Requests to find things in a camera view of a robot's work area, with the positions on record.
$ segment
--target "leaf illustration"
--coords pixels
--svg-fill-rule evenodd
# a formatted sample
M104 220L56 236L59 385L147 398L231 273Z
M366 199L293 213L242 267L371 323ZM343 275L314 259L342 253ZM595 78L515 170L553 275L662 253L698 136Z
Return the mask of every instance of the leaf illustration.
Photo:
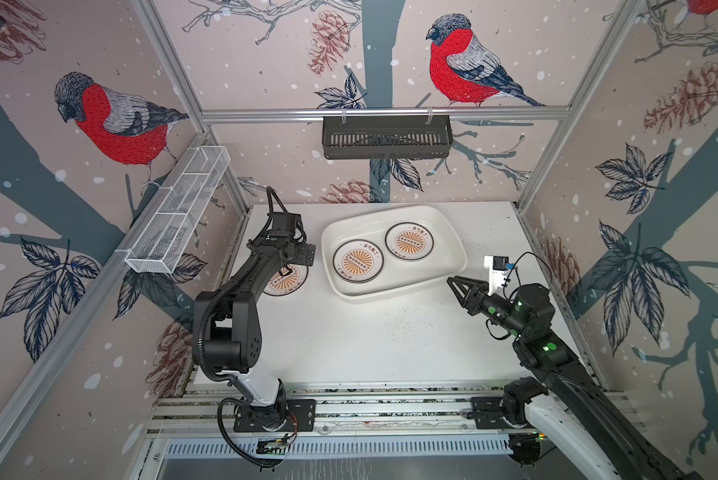
M642 210L644 210L645 206L650 202L650 191L646 188L643 188L640 190L638 194L631 200L631 205L629 206L629 210L626 212L627 214L638 214Z
M605 256L591 269L591 283L589 288L595 290L609 290L616 280L626 274L628 260L621 256Z
M54 275L55 272L52 270L40 270L27 274L15 282L4 298L0 318L29 308L41 296L42 289L46 288L45 280Z
M354 75L348 75L346 77L344 88L346 89L346 95L349 97L354 98L357 96L357 84L354 82Z
M36 266L51 270L60 265L60 257L53 249L47 246L37 242L29 242L22 237L20 238L20 246L22 247L23 255Z
M165 274L142 274L143 293L159 306L178 304L178 296L174 293L174 283Z
M360 98L355 98L357 84L353 74L346 78L345 89L342 91L339 88L329 87L315 92L325 100L317 108L367 108Z
M642 150L633 145L626 144L626 166L635 178L644 178L647 163Z
M626 162L619 158L607 160L606 162L596 165L596 169L602 172L602 175L612 180L636 179L631 169L626 165Z
M202 262L197 256L183 254L178 261L178 265L174 268L174 272L169 274L169 278L175 283L186 283L193 280L205 265L207 265L207 262Z
M322 97L324 100L330 102L341 102L347 98L346 94L342 90L335 87L329 87L324 90L320 90L316 92L316 94Z
M98 274L100 274L98 264L96 264L95 260L89 258L88 256L74 256L68 263L71 265L71 271L78 276L84 278L95 278Z
M666 162L669 160L670 156L670 153L665 153L655 157L655 159L650 162L650 165L647 166L647 171L645 172L645 180L651 181L660 177L660 174L663 171L663 168L666 167Z
M685 272L674 257L656 246L648 246L642 250L644 269L666 285L671 285L690 296L690 285L687 283Z
M607 192L605 197L610 197L615 200L625 200L626 198L633 197L636 192L640 191L640 188L642 188L642 184L634 180L618 182Z
M618 230L610 225L604 225L600 220L600 235L604 245L617 256L626 256L631 253L629 241Z
M117 301L116 316L114 320L124 315L132 308L134 303L138 301L140 297L140 291L143 287L143 276L145 274L139 274L134 270L127 270L124 274L124 280L122 281L122 287L119 289L119 298Z
M61 270L60 293L63 311L70 313L84 296L84 284L76 275Z
M631 289L634 293L634 312L642 320L652 339L658 342L663 323L663 303L658 286L652 276L641 267L631 272Z
M393 159L391 161L391 174L405 187L423 191L423 188L421 188L421 175L410 160L406 158Z
M38 360L58 329L60 293L55 272L48 272L41 282L40 295L31 304L23 327L23 341L34 362Z
M604 326L613 355L629 333L631 302L629 276L622 275L613 284L613 288L604 295Z
M377 181L383 180L391 171L391 161L381 158L370 159L370 172L377 178Z

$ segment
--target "mounting plate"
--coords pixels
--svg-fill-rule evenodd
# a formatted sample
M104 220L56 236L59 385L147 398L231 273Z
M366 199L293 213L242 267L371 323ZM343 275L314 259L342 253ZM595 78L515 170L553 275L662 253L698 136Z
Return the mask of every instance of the mounting plate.
M316 400L287 400L287 413L291 413L297 419L298 432L313 432L314 417L316 413ZM295 426L288 418L285 424L279 428L278 432L294 432ZM239 414L234 422L234 432L236 433L274 433L269 432L255 421L252 410L249 407L239 409Z

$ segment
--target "bullfinch illustration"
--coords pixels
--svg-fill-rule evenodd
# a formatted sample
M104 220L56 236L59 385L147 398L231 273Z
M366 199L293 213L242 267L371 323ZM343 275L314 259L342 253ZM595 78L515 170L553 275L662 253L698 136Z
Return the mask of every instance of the bullfinch illustration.
M674 28L674 30L677 30L682 22L685 21L687 16L689 14L698 14L703 15L703 24L705 27L701 32L704 30L708 30L710 28L714 28L713 25L709 25L707 20L707 15L710 13L714 13L718 10L718 0L678 0L680 3L686 5L686 9L683 9L684 15L679 18L677 17L674 22L677 24L677 26ZM677 0L666 0L665 2L662 2L654 7L652 7L653 10L658 10L659 8L662 8L666 5L669 5L670 3L677 2Z
M535 107L543 106L524 94L506 73L496 54L487 50L471 31L465 15L437 18L426 35L431 40L431 81L450 99L481 105L488 98L514 97Z
M74 119L111 160L148 166L148 181L141 185L141 192L148 185L156 185L151 181L151 162L162 150L170 153L167 149L170 130L189 117L146 101L140 95L115 92L79 72L60 79L55 87L55 101L63 121Z

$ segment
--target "coaster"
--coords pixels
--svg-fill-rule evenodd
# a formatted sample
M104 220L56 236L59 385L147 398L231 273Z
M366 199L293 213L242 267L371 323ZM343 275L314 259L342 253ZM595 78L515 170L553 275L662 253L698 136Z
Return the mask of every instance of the coaster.
M332 265L344 280L369 282L383 270L383 253L372 242L351 240L337 249Z
M433 237L424 226L412 223L394 225L386 233L386 247L402 260L420 260L431 253Z
M306 265L287 265L292 269L291 274L287 274L287 269L278 271L268 280L263 293L271 296L284 296L295 292L305 283L308 277L308 267Z

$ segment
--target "black hanging basket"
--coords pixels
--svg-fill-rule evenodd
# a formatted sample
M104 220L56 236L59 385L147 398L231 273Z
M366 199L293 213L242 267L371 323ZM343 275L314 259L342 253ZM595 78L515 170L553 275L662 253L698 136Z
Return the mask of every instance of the black hanging basket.
M449 115L325 117L325 158L445 158L453 144Z

